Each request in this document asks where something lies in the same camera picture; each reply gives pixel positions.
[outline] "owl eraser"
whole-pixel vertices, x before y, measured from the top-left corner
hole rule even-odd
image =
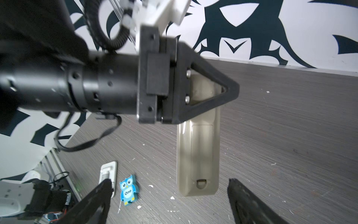
[[[120,183],[121,186],[121,200],[124,202],[124,205],[130,205],[130,203],[135,202],[137,198],[137,193],[139,188],[136,185],[135,176],[131,175]]]

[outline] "gray wooden table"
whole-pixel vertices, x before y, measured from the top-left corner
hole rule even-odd
[[[118,162],[107,223],[234,223],[229,178],[290,223],[358,223],[358,78],[211,62],[241,85],[239,98],[222,107],[215,195],[179,194],[173,125],[139,125],[124,115],[118,130],[95,147],[60,153],[83,196],[98,184],[102,164]],[[90,116],[68,145],[112,125]],[[119,181],[130,174],[137,177],[139,200],[117,213]]]

